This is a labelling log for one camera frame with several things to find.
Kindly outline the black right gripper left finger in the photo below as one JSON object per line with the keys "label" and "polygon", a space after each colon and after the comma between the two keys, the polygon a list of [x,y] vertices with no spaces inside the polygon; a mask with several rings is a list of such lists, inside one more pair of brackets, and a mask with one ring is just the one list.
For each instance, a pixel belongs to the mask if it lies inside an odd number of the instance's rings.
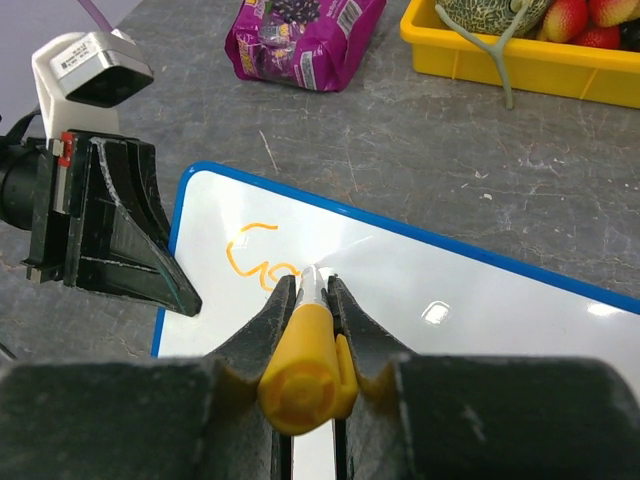
{"label": "black right gripper left finger", "polygon": [[1,362],[5,479],[288,479],[292,441],[257,386],[293,312],[282,278],[211,353],[136,361]]}

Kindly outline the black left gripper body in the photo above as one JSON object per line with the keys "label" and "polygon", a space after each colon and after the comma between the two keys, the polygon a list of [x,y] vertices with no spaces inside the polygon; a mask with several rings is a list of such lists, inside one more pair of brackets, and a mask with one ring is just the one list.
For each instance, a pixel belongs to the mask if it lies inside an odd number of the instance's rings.
{"label": "black left gripper body", "polygon": [[37,148],[30,246],[23,261],[34,283],[90,286],[91,269],[80,246],[91,137],[88,131],[65,131]]}

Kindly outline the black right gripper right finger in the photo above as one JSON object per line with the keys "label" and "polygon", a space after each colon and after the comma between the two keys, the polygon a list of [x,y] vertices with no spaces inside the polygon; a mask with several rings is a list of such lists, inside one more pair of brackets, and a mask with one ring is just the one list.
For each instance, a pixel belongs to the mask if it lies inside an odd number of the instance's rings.
{"label": "black right gripper right finger", "polygon": [[425,355],[328,282],[359,394],[335,431],[340,479],[635,479],[639,404],[580,357]]}

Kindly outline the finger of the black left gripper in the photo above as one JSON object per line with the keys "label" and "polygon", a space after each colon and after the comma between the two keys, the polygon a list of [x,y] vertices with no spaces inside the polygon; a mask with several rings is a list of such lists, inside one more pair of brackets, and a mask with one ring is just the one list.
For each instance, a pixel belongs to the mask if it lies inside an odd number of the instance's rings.
{"label": "finger of the black left gripper", "polygon": [[155,147],[132,137],[90,137],[107,194],[146,242],[167,250],[170,225],[156,175]]}
{"label": "finger of the black left gripper", "polygon": [[88,200],[69,224],[64,284],[102,296],[198,314],[202,300],[169,252],[168,218],[144,203],[136,220],[124,206]]}

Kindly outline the white marker with yellow cap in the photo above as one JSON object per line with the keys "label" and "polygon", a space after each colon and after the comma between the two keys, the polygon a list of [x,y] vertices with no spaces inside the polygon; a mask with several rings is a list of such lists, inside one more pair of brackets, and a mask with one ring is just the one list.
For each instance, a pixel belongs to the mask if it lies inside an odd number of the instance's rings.
{"label": "white marker with yellow cap", "polygon": [[326,283],[314,265],[300,276],[293,312],[258,384],[261,410],[298,436],[352,412],[358,382],[346,337],[335,330]]}

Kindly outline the blue framed whiteboard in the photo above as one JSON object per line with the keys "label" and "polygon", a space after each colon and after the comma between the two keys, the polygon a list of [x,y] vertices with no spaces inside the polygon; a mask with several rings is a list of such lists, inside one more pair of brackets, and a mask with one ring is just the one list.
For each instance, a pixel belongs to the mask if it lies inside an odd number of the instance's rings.
{"label": "blue framed whiteboard", "polygon": [[[614,368],[639,404],[639,301],[222,165],[183,175],[170,249],[201,312],[159,315],[152,353],[221,346],[277,281],[314,265],[425,355],[580,357]],[[297,437],[292,477],[336,475],[338,421]]]}

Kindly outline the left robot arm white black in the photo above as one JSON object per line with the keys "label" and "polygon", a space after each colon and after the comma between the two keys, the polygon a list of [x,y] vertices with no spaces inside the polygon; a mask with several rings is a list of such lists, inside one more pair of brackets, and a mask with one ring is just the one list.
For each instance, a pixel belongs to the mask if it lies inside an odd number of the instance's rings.
{"label": "left robot arm white black", "polygon": [[154,146],[81,130],[32,138],[38,114],[1,138],[1,219],[30,234],[27,278],[198,314],[202,300],[169,251]]}

